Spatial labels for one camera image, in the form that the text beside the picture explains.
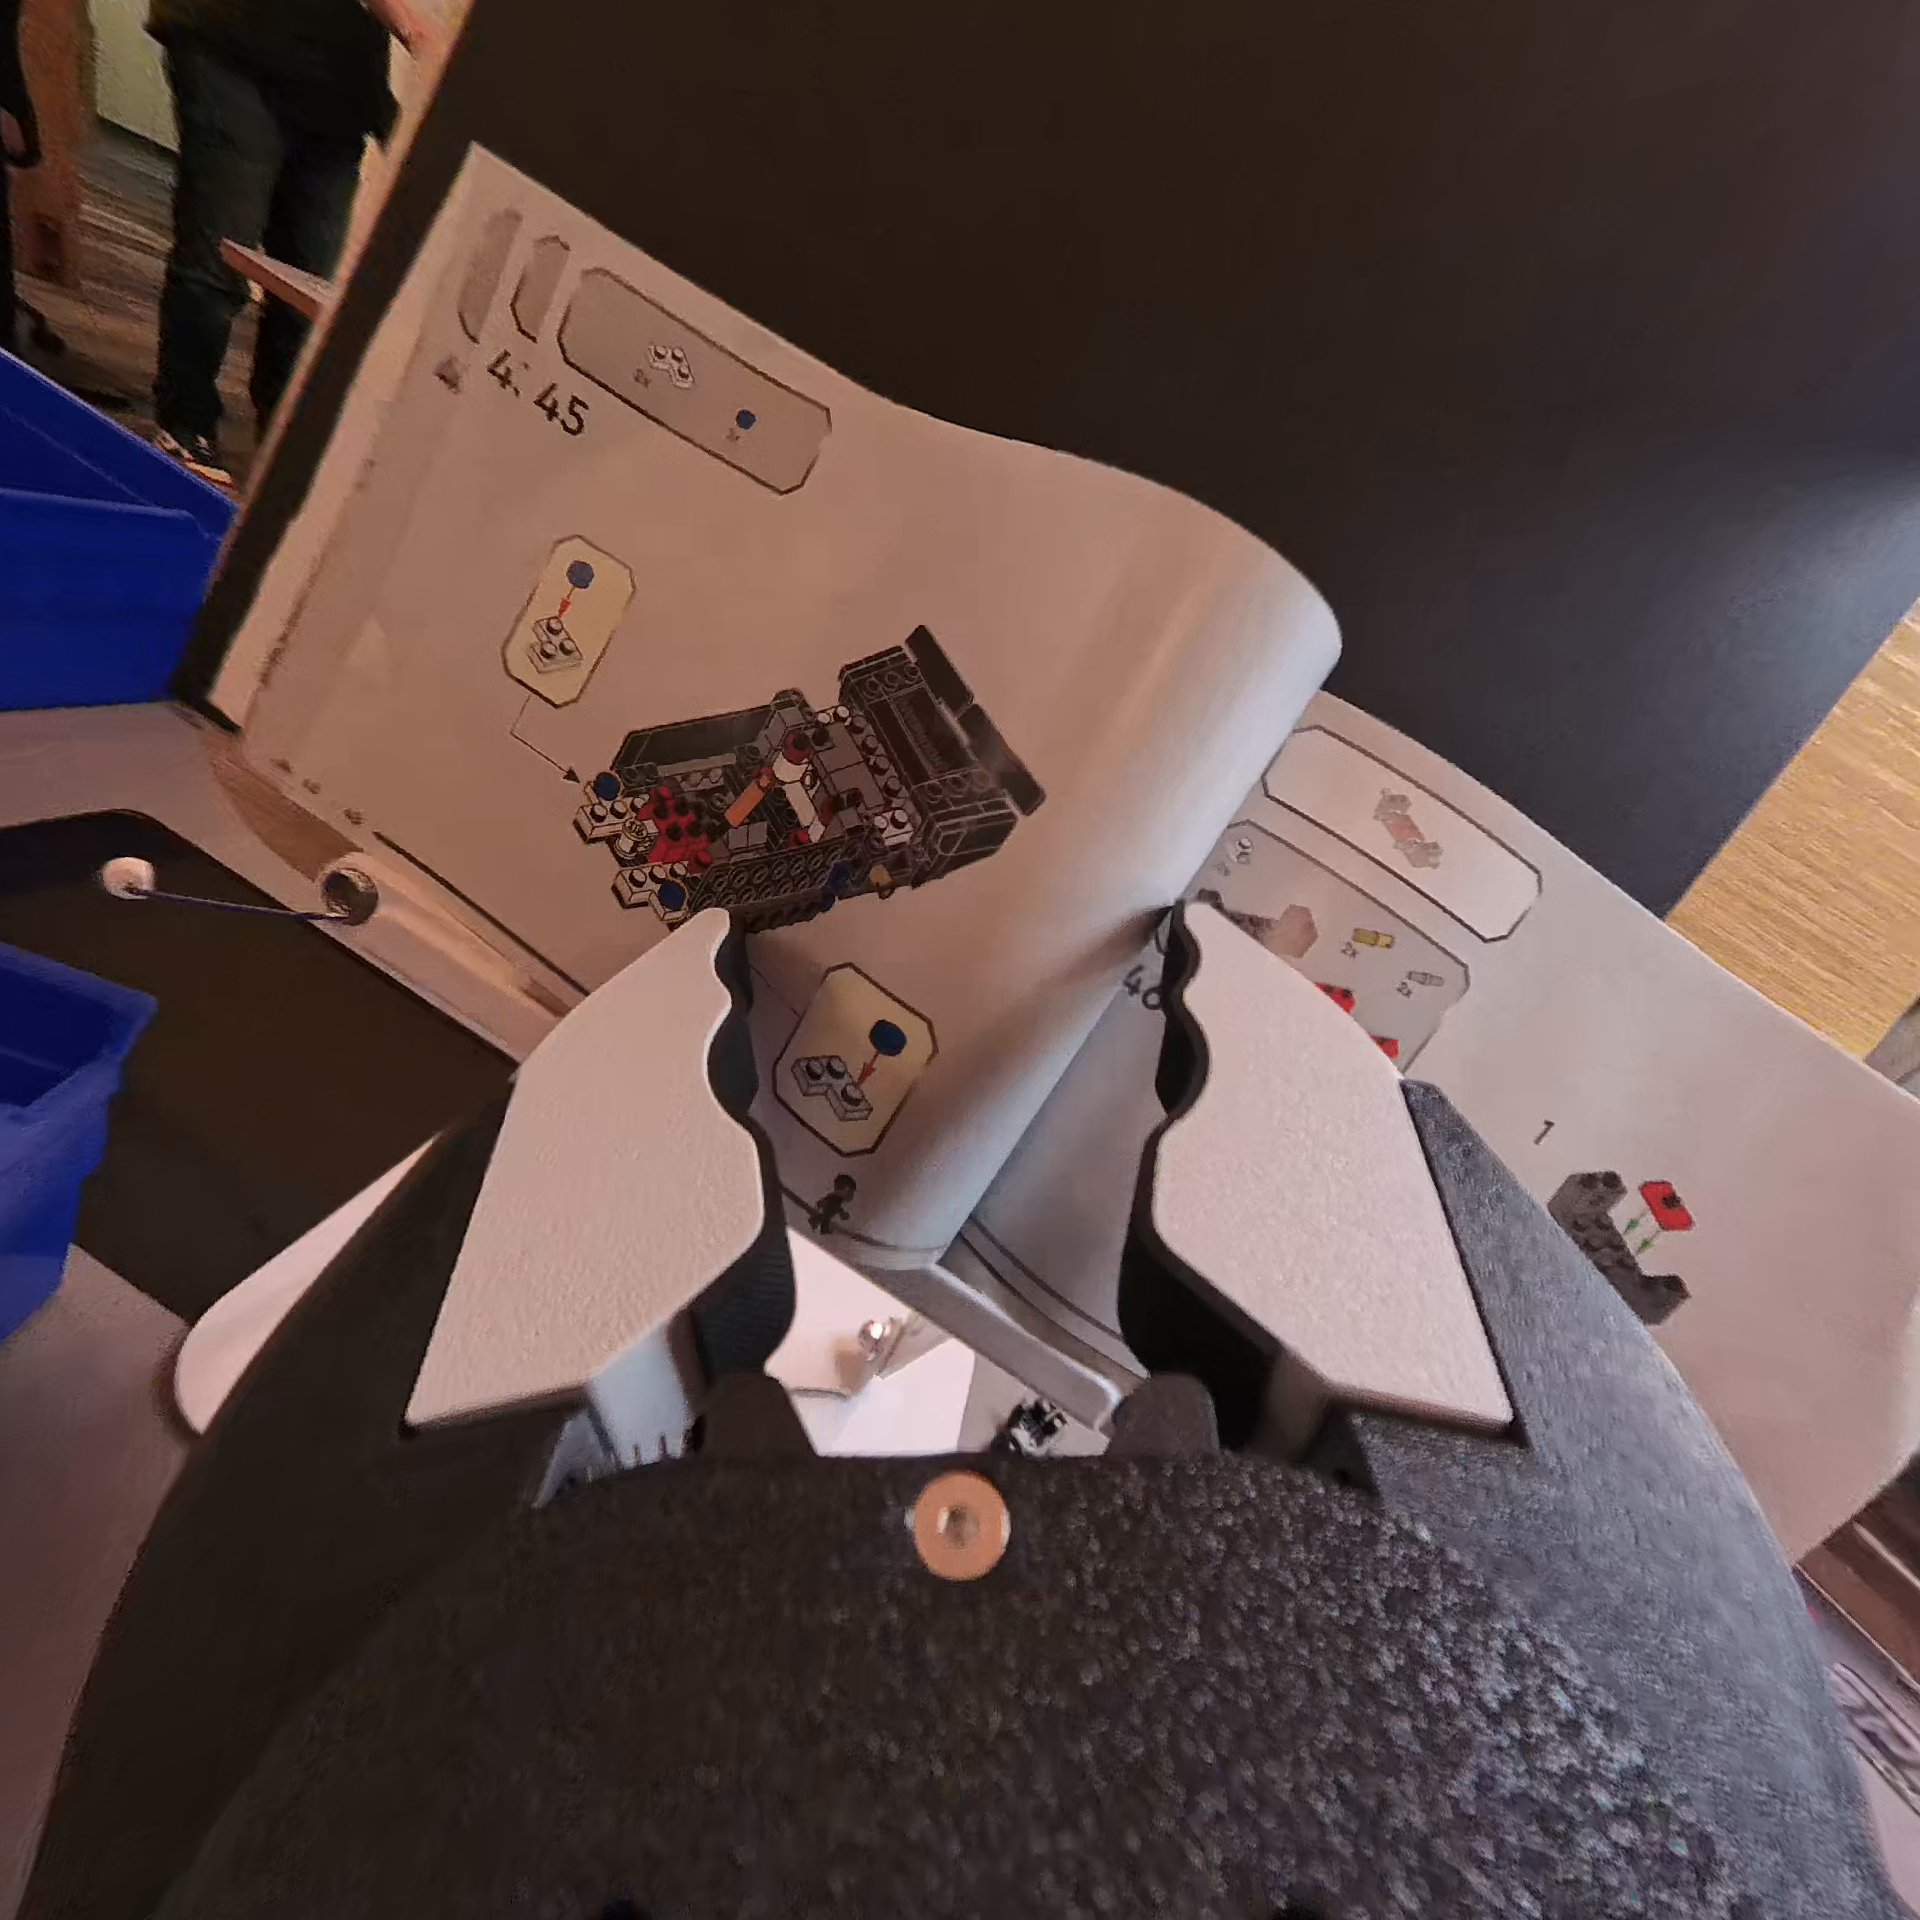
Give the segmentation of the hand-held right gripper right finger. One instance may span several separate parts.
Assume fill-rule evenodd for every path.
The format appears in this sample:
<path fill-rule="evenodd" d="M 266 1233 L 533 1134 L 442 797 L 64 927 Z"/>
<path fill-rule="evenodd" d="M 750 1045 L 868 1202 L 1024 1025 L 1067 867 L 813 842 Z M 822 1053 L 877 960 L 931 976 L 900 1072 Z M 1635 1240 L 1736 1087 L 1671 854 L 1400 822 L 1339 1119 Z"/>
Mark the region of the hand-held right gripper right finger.
<path fill-rule="evenodd" d="M 1117 1280 L 1146 1374 L 1205 1388 L 1231 1452 L 1298 1459 L 1349 1412 L 1511 1434 L 1398 1068 L 1213 904 L 1167 921 L 1163 1014 Z"/>

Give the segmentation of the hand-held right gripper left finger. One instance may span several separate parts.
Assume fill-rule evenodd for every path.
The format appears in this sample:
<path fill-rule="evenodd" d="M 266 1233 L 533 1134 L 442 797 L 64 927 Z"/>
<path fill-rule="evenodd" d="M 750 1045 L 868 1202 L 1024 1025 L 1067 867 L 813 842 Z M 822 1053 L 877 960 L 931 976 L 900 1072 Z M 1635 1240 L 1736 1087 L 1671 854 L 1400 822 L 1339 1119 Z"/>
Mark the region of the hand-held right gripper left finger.
<path fill-rule="evenodd" d="M 516 1070 L 413 1428 L 580 1408 L 600 1447 L 685 1447 L 710 1388 L 781 1348 L 799 1282 L 744 948 L 694 913 Z"/>

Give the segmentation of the beige wooden chair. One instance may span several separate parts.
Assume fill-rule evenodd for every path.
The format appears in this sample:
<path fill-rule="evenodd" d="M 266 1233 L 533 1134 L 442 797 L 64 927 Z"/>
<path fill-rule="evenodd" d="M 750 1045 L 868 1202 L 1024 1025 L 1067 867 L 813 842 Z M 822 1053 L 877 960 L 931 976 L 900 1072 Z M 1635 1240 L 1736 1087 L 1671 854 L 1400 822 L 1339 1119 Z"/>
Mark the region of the beige wooden chair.
<path fill-rule="evenodd" d="M 1666 921 L 1863 1059 L 1919 994 L 1919 610 L 1854 676 Z"/>

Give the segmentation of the open instruction booklet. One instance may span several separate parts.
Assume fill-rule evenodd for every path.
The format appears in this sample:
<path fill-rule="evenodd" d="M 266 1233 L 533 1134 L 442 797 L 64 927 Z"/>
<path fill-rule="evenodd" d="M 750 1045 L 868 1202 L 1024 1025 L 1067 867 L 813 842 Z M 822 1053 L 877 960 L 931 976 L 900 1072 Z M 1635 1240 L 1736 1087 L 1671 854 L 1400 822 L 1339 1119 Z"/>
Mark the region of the open instruction booklet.
<path fill-rule="evenodd" d="M 802 1259 L 1082 1428 L 1167 913 L 1444 1092 L 1693 1390 L 1790 1558 L 1916 1454 L 1916 1100 L 1320 690 L 1232 519 L 862 389 L 470 147 L 208 697 L 368 936 L 516 1051 L 749 940 Z"/>

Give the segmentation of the black partition panel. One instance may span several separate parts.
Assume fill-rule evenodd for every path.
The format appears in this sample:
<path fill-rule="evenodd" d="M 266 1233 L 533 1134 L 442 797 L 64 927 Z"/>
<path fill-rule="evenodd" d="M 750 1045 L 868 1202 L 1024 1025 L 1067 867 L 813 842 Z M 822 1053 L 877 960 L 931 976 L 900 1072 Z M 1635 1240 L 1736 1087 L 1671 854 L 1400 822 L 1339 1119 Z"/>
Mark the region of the black partition panel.
<path fill-rule="evenodd" d="M 477 141 L 877 394 L 1235 519 L 1666 913 L 1916 601 L 1916 4 L 474 4 L 173 688 Z"/>

